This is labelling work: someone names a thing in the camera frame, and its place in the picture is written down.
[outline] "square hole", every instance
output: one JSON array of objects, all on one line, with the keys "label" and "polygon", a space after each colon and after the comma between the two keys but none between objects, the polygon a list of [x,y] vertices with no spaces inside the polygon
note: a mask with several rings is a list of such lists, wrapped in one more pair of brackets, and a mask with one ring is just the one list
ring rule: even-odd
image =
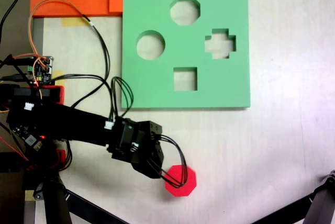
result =
[{"label": "square hole", "polygon": [[197,68],[174,68],[173,80],[175,91],[198,90]]}]

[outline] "circle hole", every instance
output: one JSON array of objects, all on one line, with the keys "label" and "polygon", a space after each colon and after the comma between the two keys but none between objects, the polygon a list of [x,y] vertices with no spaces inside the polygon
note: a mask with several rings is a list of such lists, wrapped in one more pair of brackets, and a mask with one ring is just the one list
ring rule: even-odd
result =
[{"label": "circle hole", "polygon": [[159,58],[165,49],[163,36],[154,30],[143,32],[137,41],[137,54],[146,60]]}]

